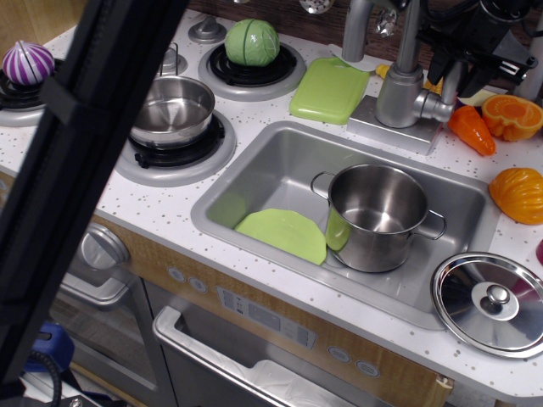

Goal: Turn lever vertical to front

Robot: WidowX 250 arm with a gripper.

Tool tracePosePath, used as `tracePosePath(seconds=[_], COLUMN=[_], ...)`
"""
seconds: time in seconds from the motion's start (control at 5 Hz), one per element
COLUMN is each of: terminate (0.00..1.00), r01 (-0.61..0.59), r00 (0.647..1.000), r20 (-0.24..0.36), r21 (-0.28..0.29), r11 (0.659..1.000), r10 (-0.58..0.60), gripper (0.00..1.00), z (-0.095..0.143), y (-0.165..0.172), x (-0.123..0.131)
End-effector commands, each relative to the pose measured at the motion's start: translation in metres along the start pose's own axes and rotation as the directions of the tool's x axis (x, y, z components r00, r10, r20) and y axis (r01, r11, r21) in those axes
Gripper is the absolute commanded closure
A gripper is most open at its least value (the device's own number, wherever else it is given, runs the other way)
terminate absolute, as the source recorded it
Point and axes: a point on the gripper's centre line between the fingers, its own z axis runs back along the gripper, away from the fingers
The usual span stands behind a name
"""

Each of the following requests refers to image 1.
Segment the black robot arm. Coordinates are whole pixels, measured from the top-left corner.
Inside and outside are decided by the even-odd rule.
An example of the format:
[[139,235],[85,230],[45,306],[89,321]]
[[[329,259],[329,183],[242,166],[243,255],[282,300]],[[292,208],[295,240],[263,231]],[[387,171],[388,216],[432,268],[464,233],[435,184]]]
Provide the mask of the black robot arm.
[[467,98],[494,80],[520,85],[538,59],[513,35],[511,27],[523,20],[537,1],[460,1],[452,8],[432,10],[421,2],[417,38],[434,55],[428,80],[436,85],[459,63],[459,97]]

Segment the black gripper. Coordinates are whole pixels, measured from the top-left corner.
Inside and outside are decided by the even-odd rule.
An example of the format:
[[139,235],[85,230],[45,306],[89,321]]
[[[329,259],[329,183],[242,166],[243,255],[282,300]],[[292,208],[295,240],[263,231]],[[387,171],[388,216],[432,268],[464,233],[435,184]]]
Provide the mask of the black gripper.
[[504,22],[475,12],[440,22],[425,19],[417,39],[433,51],[428,69],[432,85],[444,78],[452,63],[462,62],[459,98],[470,98],[499,77],[518,84],[535,67],[535,56]]

